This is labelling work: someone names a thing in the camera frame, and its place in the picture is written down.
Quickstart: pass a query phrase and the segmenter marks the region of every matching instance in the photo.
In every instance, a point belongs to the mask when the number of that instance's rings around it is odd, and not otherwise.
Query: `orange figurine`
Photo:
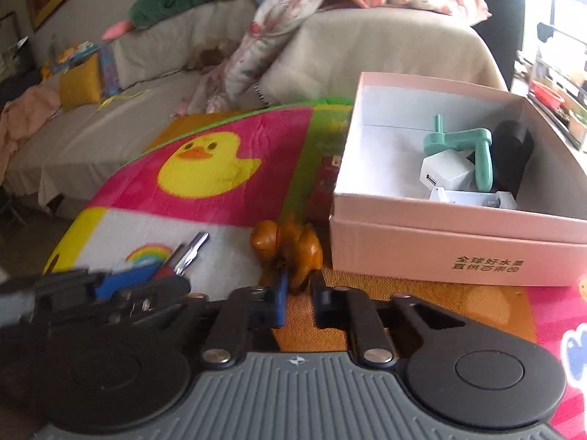
[[[251,246],[267,272],[277,263],[289,270],[289,290],[300,294],[306,289],[310,272],[321,270],[323,253],[312,225],[302,226],[289,217],[281,226],[272,220],[259,223],[251,233]]]

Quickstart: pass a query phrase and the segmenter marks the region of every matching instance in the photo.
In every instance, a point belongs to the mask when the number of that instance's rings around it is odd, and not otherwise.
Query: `metal spring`
[[[494,198],[493,200],[489,200],[485,206],[491,207],[491,208],[499,208],[501,206],[501,199],[500,198]]]

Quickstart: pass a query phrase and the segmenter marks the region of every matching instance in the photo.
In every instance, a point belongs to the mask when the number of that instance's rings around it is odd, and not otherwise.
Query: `red object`
[[[550,109],[557,109],[563,102],[565,102],[560,94],[540,82],[534,81],[532,84],[532,90],[536,99]]]
[[[324,157],[318,169],[318,175],[312,187],[312,193],[306,204],[306,220],[318,223],[328,223],[330,218],[332,198],[339,164],[332,162],[333,157]]]

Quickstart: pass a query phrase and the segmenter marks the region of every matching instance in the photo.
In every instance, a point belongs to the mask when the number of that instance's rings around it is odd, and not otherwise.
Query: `floral blanket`
[[[361,7],[382,4],[432,10],[462,18],[469,25],[486,20],[484,0],[351,0]],[[248,33],[233,56],[203,77],[188,113],[225,111],[237,96],[258,81],[292,38],[295,30],[324,0],[264,0]]]

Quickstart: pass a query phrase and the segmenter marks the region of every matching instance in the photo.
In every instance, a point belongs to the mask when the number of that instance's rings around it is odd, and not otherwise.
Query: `open box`
[[[516,120],[534,151],[518,211],[429,201],[424,137]],[[484,285],[568,286],[587,276],[584,154],[527,99],[463,82],[363,73],[334,192],[335,270]]]

